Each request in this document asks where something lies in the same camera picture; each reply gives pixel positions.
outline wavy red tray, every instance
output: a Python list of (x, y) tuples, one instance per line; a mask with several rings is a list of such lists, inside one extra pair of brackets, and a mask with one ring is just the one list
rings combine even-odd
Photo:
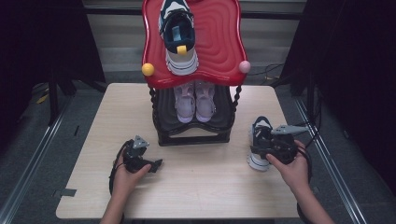
[(163, 0), (145, 0), (143, 19), (146, 44), (142, 64), (151, 63), (155, 72), (145, 77), (155, 89), (167, 89), (191, 80), (203, 79), (218, 85), (237, 86), (246, 74), (239, 64), (247, 60), (241, 36), (238, 0), (187, 0), (194, 14), (195, 50), (198, 69), (187, 76), (173, 75), (165, 64), (165, 46), (159, 35), (158, 18)]

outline purple sneaker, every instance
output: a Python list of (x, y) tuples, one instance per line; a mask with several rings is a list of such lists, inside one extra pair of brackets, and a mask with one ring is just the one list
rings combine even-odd
[(195, 95), (196, 95), (196, 118), (201, 122), (208, 122), (216, 112), (216, 106), (213, 103), (213, 96), (215, 95), (215, 84), (196, 80), (195, 81)]
[(178, 120), (182, 123), (190, 122), (195, 113), (194, 82), (174, 87), (174, 93)]

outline hand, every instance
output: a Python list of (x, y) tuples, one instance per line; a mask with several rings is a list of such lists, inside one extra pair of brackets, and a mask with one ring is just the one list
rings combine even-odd
[(119, 160), (117, 161), (116, 167), (118, 167), (116, 175), (114, 177), (113, 183), (113, 194), (121, 194), (125, 197), (128, 197), (134, 187), (136, 187), (139, 180), (149, 172), (151, 168), (150, 164), (145, 165), (140, 170), (136, 171), (135, 173), (130, 173), (127, 171), (126, 167), (123, 162), (123, 151), (120, 154)]
[[(305, 152), (305, 145), (303, 143), (298, 140), (294, 140), (294, 143), (302, 152)], [(267, 154), (266, 158), (281, 173), (282, 178), (292, 191), (297, 188), (309, 187), (308, 163), (300, 152), (297, 153), (294, 161), (287, 165), (283, 164), (273, 155)]]

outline wooden table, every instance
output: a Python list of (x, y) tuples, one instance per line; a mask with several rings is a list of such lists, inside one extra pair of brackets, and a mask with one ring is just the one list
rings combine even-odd
[[(275, 167), (248, 166), (248, 129), (263, 115), (273, 126), (286, 124), (274, 89), (243, 86), (231, 140), (225, 144), (160, 147), (146, 84), (111, 84), (98, 109), (67, 189), (59, 218), (101, 218), (110, 199), (108, 177), (122, 144), (136, 134), (150, 143), (144, 159), (163, 159), (146, 175), (124, 211), (132, 218), (297, 217), (296, 201)], [(195, 129), (183, 135), (206, 133)]]

